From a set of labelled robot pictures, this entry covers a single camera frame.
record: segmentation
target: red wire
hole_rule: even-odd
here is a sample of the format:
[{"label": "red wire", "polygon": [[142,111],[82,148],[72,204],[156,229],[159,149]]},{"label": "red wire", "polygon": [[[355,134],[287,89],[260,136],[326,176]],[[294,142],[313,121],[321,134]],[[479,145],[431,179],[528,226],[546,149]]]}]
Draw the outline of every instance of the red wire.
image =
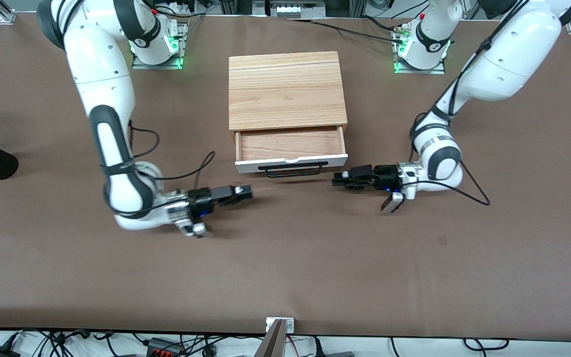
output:
[{"label": "red wire", "polygon": [[296,357],[300,357],[299,351],[296,350],[296,346],[294,345],[294,341],[292,340],[292,337],[290,337],[290,335],[288,335],[287,338],[290,340],[290,345],[292,345],[292,348],[294,349],[294,353],[296,354]]}]

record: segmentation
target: black drawer handle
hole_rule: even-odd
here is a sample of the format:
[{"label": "black drawer handle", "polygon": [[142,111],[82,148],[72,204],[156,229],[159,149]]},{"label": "black drawer handle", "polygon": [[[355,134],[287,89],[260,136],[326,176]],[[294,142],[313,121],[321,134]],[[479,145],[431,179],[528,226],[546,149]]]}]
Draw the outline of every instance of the black drawer handle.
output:
[{"label": "black drawer handle", "polygon": [[[327,165],[327,161],[319,161],[317,163],[301,163],[301,164],[286,164],[286,165],[274,165],[274,166],[260,166],[257,167],[259,170],[263,170],[266,176],[270,177],[271,179],[279,179],[281,177],[296,177],[296,176],[314,176],[321,173],[321,169]],[[311,167],[315,166],[314,170],[287,170],[283,173],[283,169],[297,169],[299,167]]]}]

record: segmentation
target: table surface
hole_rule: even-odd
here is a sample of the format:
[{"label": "table surface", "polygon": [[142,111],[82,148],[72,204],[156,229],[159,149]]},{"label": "table surface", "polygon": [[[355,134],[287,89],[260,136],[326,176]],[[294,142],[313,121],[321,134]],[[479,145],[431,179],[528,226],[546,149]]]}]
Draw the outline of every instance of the table surface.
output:
[{"label": "table surface", "polygon": [[[384,35],[366,20],[335,25]],[[0,27],[0,147],[20,161],[0,181],[0,327],[571,339],[571,36],[512,99],[473,101],[453,124],[492,199],[420,192],[392,216],[383,192],[346,192],[331,172],[241,176],[228,131],[228,58],[338,51],[347,166],[403,161],[429,108],[495,22],[462,22],[446,75],[394,74],[388,43],[277,18],[207,17],[184,69],[134,70],[134,125],[163,141],[167,176],[217,156],[200,185],[251,184],[219,209],[212,237],[173,226],[123,231],[63,52],[34,14]],[[135,137],[135,152],[152,144]],[[192,178],[167,182],[189,187]],[[462,189],[473,189],[469,180]]]}]

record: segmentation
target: brown table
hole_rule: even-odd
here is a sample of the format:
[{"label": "brown table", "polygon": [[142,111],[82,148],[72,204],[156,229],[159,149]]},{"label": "brown table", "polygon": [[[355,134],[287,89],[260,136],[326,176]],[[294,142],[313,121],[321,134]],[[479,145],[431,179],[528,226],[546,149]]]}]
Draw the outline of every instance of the brown table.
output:
[{"label": "brown table", "polygon": [[[387,216],[382,192],[331,187],[331,172],[274,180],[233,164],[229,56],[338,51],[347,166],[394,163],[414,116],[495,25],[460,23],[438,76],[394,74],[387,43],[310,23],[205,18],[183,70],[132,73],[134,123],[163,136],[148,160],[170,176],[215,149],[200,183],[256,194],[207,217],[213,237],[195,239],[118,228],[65,56],[19,14],[0,27],[0,147],[20,160],[0,181],[0,327],[262,332],[267,316],[294,316],[299,334],[571,339],[571,36],[515,97],[471,102],[454,122],[490,207],[420,192]],[[152,144],[135,141],[136,152]]]}]

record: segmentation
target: wooden box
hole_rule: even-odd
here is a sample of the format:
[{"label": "wooden box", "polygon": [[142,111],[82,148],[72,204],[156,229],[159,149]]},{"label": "wooden box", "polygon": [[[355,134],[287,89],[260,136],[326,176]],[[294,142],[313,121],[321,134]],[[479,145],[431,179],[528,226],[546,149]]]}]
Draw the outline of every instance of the wooden box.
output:
[{"label": "wooden box", "polygon": [[228,125],[241,174],[310,175],[345,164],[336,52],[230,57],[228,75]]}]

